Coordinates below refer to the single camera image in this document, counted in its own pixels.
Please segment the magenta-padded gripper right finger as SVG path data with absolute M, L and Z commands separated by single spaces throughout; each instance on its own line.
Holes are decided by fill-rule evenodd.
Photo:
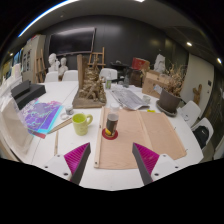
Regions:
M 150 184 L 181 169 L 167 154 L 157 154 L 145 146 L 134 143 L 132 153 L 144 185 Z

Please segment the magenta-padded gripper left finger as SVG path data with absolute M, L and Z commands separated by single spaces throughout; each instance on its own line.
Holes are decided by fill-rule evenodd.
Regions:
M 42 168 L 78 185 L 82 179 L 90 152 L 90 144 L 85 143 L 65 155 L 55 155 Z

